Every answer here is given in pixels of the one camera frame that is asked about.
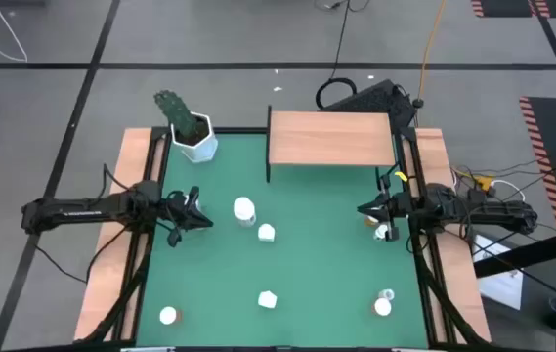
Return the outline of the black aluminium table frame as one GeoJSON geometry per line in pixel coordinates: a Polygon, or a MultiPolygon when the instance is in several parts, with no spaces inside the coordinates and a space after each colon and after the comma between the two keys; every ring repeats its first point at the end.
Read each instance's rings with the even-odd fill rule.
{"type": "Polygon", "coordinates": [[[426,348],[431,308],[421,299],[407,233],[377,241],[357,207],[377,193],[364,166],[272,167],[265,178],[266,136],[223,128],[215,157],[194,164],[168,156],[165,191],[199,187],[213,226],[184,234],[175,247],[159,227],[150,254],[136,343],[140,347],[407,347],[426,348]],[[247,197],[256,222],[241,226],[234,202],[247,197]],[[257,232],[268,223],[273,242],[257,232]],[[392,312],[371,305],[378,292],[395,293],[392,312]],[[257,304],[261,291],[278,297],[275,309],[257,304]],[[165,306],[183,311],[165,326],[165,306]]]}

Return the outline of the white hexagonal plant pot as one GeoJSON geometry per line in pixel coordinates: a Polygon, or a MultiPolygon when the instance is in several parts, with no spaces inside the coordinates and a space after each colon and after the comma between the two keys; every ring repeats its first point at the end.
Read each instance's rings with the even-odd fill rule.
{"type": "Polygon", "coordinates": [[[218,148],[218,140],[216,138],[212,122],[208,115],[192,111],[191,115],[203,122],[208,129],[208,134],[203,137],[195,145],[190,146],[178,140],[175,134],[175,126],[170,125],[172,135],[172,144],[192,163],[202,163],[210,161],[215,155],[218,148]]]}

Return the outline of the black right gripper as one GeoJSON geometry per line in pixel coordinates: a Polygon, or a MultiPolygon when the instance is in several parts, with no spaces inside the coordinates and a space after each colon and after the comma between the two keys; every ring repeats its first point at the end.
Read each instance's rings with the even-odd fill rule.
{"type": "Polygon", "coordinates": [[[399,238],[399,229],[395,225],[396,217],[406,216],[406,207],[400,199],[390,193],[390,177],[381,177],[382,191],[377,197],[365,204],[358,206],[358,212],[365,214],[370,220],[380,221],[383,239],[386,242],[394,242],[399,238]]]}

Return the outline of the large bottle wide white cap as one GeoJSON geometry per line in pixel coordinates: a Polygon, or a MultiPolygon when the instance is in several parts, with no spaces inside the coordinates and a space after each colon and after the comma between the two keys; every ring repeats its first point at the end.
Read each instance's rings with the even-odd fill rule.
{"type": "Polygon", "coordinates": [[[234,215],[243,227],[251,227],[256,222],[255,205],[247,197],[239,197],[234,202],[234,215]]]}

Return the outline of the wooden shelf with black legs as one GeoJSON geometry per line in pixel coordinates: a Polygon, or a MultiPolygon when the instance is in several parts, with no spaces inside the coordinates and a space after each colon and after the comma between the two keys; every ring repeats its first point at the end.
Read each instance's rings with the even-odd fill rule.
{"type": "Polygon", "coordinates": [[[265,178],[274,165],[391,166],[386,113],[268,109],[265,178]]]}

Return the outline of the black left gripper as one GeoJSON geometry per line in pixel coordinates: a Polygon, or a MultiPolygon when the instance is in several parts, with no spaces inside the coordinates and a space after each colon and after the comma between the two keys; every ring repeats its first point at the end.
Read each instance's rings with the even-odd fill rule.
{"type": "Polygon", "coordinates": [[[185,194],[183,191],[171,191],[166,197],[165,213],[167,218],[173,223],[174,228],[167,237],[167,243],[175,247],[182,239],[181,231],[205,229],[213,226],[213,221],[206,214],[207,208],[201,205],[198,212],[192,207],[195,199],[199,200],[199,187],[192,186],[190,192],[185,194]],[[190,197],[189,203],[185,204],[185,195],[190,197]]]}

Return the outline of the green cactus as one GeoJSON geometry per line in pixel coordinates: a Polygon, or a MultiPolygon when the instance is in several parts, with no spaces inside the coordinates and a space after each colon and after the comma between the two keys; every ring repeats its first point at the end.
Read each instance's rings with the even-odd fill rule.
{"type": "Polygon", "coordinates": [[[161,90],[153,98],[175,131],[187,139],[197,136],[196,118],[180,96],[170,90],[161,90]]]}

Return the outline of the wooden table side board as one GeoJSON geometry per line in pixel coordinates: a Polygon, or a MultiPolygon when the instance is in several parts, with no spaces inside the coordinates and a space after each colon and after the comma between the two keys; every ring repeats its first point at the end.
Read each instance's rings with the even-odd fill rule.
{"type": "MultiPolygon", "coordinates": [[[[110,190],[131,186],[144,179],[157,179],[162,161],[163,135],[151,128],[125,130],[114,177],[119,181],[110,190]]],[[[105,318],[107,312],[136,273],[145,256],[148,234],[133,234],[117,223],[105,223],[100,230],[96,250],[98,256],[91,269],[89,282],[75,329],[74,340],[84,339],[105,318]]]]}
{"type": "MultiPolygon", "coordinates": [[[[443,132],[436,128],[417,128],[416,140],[426,183],[453,186],[443,132]]],[[[459,225],[449,224],[437,235],[448,296],[463,319],[484,340],[491,334],[475,275],[469,244],[459,236],[459,225]]]]}

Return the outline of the monitor with white screen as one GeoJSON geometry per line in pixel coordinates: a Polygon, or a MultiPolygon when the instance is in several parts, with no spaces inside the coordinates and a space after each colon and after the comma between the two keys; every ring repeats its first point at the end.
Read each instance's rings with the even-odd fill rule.
{"type": "MultiPolygon", "coordinates": [[[[472,258],[474,262],[478,262],[488,259],[493,254],[501,254],[509,250],[510,247],[500,242],[495,243],[487,237],[476,235],[472,246],[472,258]]],[[[479,279],[479,290],[483,297],[509,308],[520,310],[523,280],[524,275],[518,270],[509,270],[479,279]]]]}

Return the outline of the black overhead beam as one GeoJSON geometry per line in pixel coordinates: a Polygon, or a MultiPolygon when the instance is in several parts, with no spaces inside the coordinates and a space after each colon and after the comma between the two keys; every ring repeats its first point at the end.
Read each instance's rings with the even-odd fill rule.
{"type": "Polygon", "coordinates": [[[474,264],[477,278],[533,266],[556,259],[556,237],[520,246],[474,264]]]}

